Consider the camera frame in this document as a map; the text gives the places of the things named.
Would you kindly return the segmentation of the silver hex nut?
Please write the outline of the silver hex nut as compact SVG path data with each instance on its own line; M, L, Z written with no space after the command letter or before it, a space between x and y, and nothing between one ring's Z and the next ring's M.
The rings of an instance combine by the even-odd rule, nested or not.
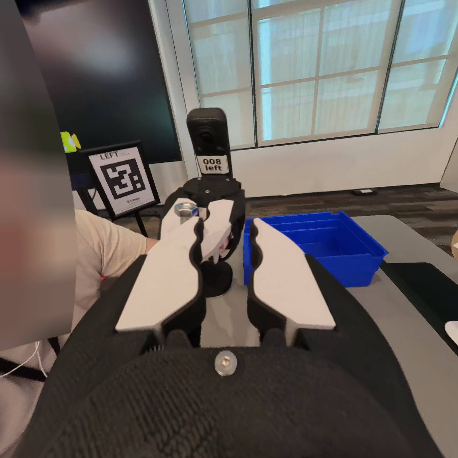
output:
M181 219L184 219L184 220L187 220L187 219L190 219L192 217L195 217L195 216L198 216L199 215L199 208L198 206L196 205L196 209L195 211L191 214L191 213L182 213L180 211L180 204L181 203L185 203L185 202L180 202L180 203L176 203L175 206L174 206L174 211L175 211L175 214L180 217Z

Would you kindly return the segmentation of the framed marker sign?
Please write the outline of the framed marker sign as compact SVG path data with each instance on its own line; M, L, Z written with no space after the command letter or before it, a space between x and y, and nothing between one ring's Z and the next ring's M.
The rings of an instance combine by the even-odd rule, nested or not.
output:
M89 161L95 188L111 219L134 216L148 237L140 212L160 203L141 140L79 150Z

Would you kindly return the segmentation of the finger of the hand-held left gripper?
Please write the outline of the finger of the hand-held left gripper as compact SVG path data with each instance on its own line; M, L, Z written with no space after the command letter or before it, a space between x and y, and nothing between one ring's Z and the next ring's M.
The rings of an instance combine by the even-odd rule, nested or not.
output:
M209 203L201 243L203 262L210 258L218 262L219 256L226 251L232 233L230 217L233 205L234 201L227 199Z
M195 203L193 200L189 198L168 198L166 203L164 204L164 213L163 217L160 221L160 228L159 228L159 240L164 240L167 238L172 232L175 231L179 226L186 223L188 220L181 219L175 214L174 206L176 203L180 202L192 202Z

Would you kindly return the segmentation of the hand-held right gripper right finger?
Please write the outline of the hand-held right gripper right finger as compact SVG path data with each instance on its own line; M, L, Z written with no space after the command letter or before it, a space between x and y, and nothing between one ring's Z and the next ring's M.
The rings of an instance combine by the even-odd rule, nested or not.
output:
M335 320L302 249L261 219L250 223L250 243L250 323L260 333L271 329L284 333L335 329Z

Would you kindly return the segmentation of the blue plastic bin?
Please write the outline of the blue plastic bin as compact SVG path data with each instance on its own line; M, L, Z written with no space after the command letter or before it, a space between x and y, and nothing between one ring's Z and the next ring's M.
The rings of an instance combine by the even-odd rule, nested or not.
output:
M344 287L367 287L388 251L345 212L261 218L312 255Z

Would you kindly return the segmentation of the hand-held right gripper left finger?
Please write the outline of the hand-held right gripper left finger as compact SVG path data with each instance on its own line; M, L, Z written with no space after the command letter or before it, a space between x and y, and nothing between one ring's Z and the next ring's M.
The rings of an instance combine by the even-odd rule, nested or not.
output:
M118 333L169 333L202 289L193 249L201 255L203 221L191 217L150 249L115 326Z

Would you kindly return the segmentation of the large grid window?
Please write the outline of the large grid window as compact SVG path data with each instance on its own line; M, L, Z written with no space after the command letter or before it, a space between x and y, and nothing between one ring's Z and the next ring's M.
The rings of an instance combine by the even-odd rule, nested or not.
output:
M198 102L233 149L441 127L455 0L182 1Z

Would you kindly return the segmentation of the large black screen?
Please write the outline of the large black screen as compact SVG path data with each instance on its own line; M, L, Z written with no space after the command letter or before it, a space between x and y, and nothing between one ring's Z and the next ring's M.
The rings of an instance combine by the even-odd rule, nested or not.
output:
M146 0L18 0L61 132L82 149L140 140L149 163L181 161Z

